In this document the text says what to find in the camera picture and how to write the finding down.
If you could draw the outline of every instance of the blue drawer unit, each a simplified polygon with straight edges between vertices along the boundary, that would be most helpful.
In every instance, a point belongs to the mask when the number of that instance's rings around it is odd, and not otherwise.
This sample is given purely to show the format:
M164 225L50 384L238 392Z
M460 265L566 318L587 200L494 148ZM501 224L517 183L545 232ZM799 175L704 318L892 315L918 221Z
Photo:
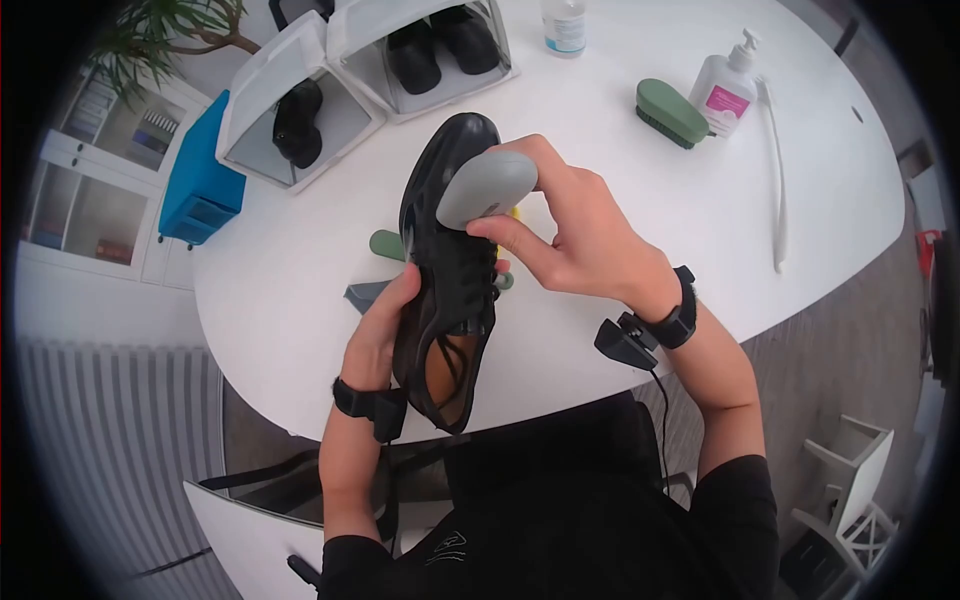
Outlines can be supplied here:
M161 235L200 245L240 212L247 178L214 157L228 98L224 90L183 137L163 196Z

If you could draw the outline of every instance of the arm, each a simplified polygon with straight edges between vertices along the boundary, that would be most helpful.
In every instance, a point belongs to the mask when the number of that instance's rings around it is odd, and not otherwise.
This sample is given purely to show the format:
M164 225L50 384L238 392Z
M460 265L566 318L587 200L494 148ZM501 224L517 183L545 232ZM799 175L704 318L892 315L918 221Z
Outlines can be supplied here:
M557 223L557 235L548 245L506 216L471 222L471 235L512 252L548 290L620 300L648 323L661 321L681 303L680 282L666 255L633 231L603 178L567 165L542 135L492 151L501 149L524 153L537 164L537 189ZM704 416L699 478L738 456L763 455L753 368L701 303L696 332L667 354Z
M358 392L390 388L394 340L400 309L420 290L420 271L408 264L377 297L347 343L340 378ZM330 407L320 444L324 486L324 539L362 536L380 542L370 504L380 443L373 423Z

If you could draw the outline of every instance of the yellow object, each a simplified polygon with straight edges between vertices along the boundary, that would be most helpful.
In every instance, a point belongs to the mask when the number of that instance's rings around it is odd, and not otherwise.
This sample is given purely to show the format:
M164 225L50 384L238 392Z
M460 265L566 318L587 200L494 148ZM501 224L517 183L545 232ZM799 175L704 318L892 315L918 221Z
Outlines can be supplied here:
M508 212L507 214L509 214L511 217L517 219L518 221L520 220L520 209L517 208L516 206L514 206L513 208L511 208L511 209L510 209L510 212ZM496 257L497 257L497 258L500 257L500 250L501 250L502 248L503 248L502 246L497 246L497 247L496 247Z

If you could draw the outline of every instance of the brush bristles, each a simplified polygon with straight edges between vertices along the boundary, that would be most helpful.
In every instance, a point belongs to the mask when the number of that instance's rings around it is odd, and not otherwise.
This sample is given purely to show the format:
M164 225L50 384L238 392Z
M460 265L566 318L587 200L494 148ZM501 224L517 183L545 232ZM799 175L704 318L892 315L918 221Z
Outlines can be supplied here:
M644 112L640 107L636 107L636 116L643 119L643 121L650 127L654 128L655 130L662 133L663 135L666 135L668 138L670 138L675 144L677 144L681 148L684 148L686 150L690 150L691 148L693 148L693 142L683 139L678 133L674 132L667 126L663 125L660 121L658 121L657 119L653 118L652 116Z

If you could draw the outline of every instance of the cabinet door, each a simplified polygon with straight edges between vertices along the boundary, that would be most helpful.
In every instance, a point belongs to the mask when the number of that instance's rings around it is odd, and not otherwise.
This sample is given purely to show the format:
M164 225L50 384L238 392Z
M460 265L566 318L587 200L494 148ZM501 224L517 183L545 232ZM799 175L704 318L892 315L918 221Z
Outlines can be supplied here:
M45 147L163 187L190 126L208 105L179 80L157 86L140 79L139 94L120 100L95 70L74 82L70 100L56 115Z
M140 280L145 283L163 283L163 273L167 269L167 254L170 253L170 238L161 238L158 233L160 228L160 210L156 211L153 224L147 235L147 250L143 256L143 272Z
M140 279L160 188L45 146L31 193L20 256Z
M170 245L167 256L167 270L163 276L163 285L193 289L193 250L183 240L164 238L164 244Z

